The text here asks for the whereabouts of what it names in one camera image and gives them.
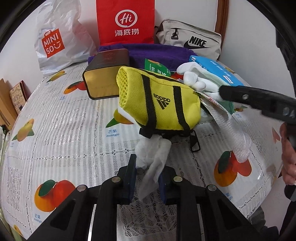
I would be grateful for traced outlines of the person's right hand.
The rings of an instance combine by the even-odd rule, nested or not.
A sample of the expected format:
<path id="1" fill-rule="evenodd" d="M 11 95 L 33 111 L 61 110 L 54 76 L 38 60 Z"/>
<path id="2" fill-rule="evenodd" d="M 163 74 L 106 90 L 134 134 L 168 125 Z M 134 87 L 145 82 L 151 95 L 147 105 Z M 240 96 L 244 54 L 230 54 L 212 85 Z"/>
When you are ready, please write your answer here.
<path id="1" fill-rule="evenodd" d="M 281 170 L 283 181 L 286 185 L 295 185 L 296 166 L 295 166 L 295 150 L 287 138 L 287 124 L 280 126 L 282 155 L 281 159 L 283 167 Z"/>

